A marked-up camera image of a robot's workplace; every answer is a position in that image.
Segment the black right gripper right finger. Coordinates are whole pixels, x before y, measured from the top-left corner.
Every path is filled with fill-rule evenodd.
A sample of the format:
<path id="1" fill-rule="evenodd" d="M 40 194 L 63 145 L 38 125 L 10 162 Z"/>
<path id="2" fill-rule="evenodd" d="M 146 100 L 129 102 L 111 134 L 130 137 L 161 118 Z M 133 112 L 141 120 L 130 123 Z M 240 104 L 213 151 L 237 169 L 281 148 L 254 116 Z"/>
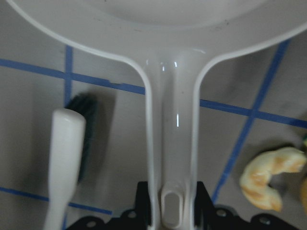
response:
<path id="1" fill-rule="evenodd" d="M 197 182 L 195 196 L 195 227 L 198 230 L 296 230 L 288 222 L 267 213 L 243 220 L 226 206 L 215 206 L 203 182 Z"/>

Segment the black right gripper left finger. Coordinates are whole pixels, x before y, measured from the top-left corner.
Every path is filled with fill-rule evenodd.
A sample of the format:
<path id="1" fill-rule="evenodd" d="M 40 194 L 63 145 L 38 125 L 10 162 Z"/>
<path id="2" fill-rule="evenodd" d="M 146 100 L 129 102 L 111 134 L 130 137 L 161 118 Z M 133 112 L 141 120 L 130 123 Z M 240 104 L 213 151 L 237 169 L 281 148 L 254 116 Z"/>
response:
<path id="1" fill-rule="evenodd" d="M 151 203 L 147 182 L 138 182 L 134 208 L 108 222 L 94 216 L 80 218 L 68 230 L 146 230 L 151 226 Z"/>

